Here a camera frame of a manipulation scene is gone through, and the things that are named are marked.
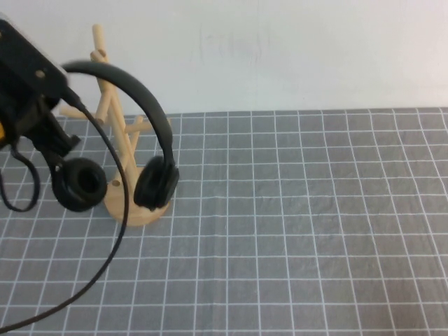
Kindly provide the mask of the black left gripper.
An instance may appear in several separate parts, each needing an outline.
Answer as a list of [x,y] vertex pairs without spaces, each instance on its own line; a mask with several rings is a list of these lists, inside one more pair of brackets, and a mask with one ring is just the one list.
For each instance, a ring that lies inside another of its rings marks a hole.
[[68,135],[53,115],[59,98],[30,95],[17,99],[1,92],[1,147],[17,143],[27,137],[34,146],[42,149],[42,156],[50,172],[62,168],[64,157],[79,143],[76,135]]

